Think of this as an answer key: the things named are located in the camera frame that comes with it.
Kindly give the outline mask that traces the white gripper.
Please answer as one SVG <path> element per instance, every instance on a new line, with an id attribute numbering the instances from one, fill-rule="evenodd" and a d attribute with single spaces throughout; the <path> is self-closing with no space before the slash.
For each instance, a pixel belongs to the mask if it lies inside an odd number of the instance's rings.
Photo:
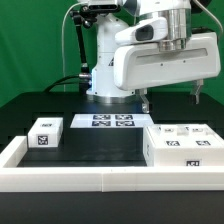
<path id="1" fill-rule="evenodd" d="M 221 70 L 215 33 L 194 34 L 186 48 L 160 52 L 156 43 L 119 47 L 114 55 L 114 83 L 125 91 L 139 90 L 143 113 L 150 112 L 149 87 L 194 81 L 191 102 L 200 102 L 204 80 Z"/>

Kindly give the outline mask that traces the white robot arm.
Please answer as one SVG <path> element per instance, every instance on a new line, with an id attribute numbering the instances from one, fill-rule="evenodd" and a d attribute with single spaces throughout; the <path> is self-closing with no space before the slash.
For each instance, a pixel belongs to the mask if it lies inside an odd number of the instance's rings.
<path id="1" fill-rule="evenodd" d="M 221 70 L 214 32 L 191 31 L 196 0 L 87 0 L 97 15 L 98 59 L 87 94 L 125 102 L 149 87 L 203 80 Z"/>

